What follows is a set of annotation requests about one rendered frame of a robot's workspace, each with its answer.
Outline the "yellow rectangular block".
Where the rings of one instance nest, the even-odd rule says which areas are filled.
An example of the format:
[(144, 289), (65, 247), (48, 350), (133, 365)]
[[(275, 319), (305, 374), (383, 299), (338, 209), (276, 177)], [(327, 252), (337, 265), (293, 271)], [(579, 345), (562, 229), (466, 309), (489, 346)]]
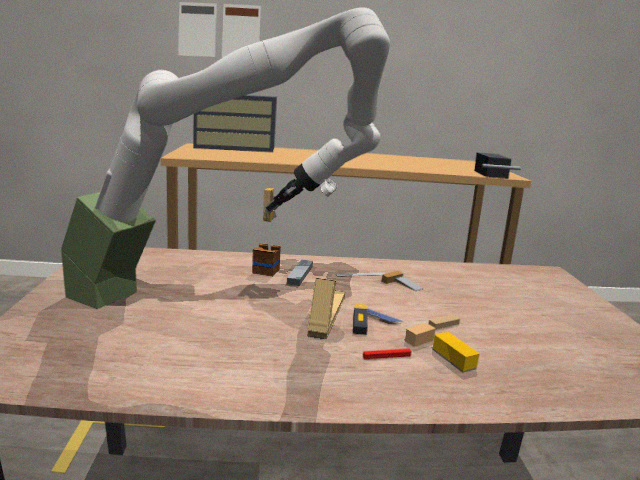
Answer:
[(449, 332), (435, 334), (432, 350), (462, 373), (477, 369), (480, 353)]

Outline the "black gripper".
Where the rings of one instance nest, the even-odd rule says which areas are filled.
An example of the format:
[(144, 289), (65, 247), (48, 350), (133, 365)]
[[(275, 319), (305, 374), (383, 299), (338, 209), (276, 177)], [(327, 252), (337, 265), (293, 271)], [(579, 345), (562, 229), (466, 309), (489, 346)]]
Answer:
[(320, 184), (317, 184), (309, 177), (309, 175), (304, 170), (302, 163), (297, 168), (295, 168), (294, 174), (297, 180), (291, 180), (287, 184), (287, 186), (285, 186), (286, 188), (284, 187), (284, 189), (282, 189), (280, 193), (273, 198), (274, 200), (272, 200), (268, 205), (265, 206), (265, 210), (268, 213), (271, 213), (284, 202), (289, 201), (290, 199), (301, 193), (303, 191), (303, 188), (308, 191), (313, 191), (318, 186), (320, 186)]

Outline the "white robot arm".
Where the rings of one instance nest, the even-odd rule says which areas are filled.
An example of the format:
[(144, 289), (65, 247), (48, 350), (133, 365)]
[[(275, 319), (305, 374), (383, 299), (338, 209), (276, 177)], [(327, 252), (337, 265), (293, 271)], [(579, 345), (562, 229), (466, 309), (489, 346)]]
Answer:
[(146, 75), (95, 208), (117, 221), (134, 220), (173, 123), (213, 105), (280, 85), (313, 56), (339, 46), (354, 75), (343, 121), (352, 143), (345, 146), (332, 139), (302, 163), (309, 177), (329, 197), (337, 189), (329, 177), (346, 162), (375, 149), (381, 138), (372, 122), (377, 114), (378, 90), (390, 41), (377, 15), (368, 8), (351, 9), (242, 47), (192, 75), (178, 78), (165, 70)]

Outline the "red rectangular bar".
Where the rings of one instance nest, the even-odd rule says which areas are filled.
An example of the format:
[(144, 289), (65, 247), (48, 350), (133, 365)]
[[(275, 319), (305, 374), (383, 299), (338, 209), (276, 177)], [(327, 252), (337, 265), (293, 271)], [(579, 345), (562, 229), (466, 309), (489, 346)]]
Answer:
[(410, 349), (363, 351), (363, 358), (364, 360), (366, 360), (366, 359), (411, 357), (411, 352), (412, 351)]

